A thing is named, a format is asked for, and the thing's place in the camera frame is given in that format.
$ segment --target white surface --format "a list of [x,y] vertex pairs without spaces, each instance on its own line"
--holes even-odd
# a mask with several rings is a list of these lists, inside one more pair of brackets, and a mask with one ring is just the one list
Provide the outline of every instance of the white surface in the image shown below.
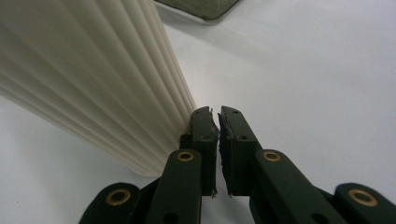
[[[317,187],[357,182],[396,203],[396,2],[245,0],[214,26],[161,14],[198,106],[241,110]],[[0,100],[0,223],[77,223],[107,185],[150,182]],[[253,223],[218,181],[202,223]]]

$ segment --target ribbed cylinder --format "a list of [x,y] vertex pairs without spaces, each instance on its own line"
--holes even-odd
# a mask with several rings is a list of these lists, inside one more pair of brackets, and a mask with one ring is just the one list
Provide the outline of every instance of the ribbed cylinder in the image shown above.
[[0,92],[160,175],[195,105],[149,0],[0,1]]

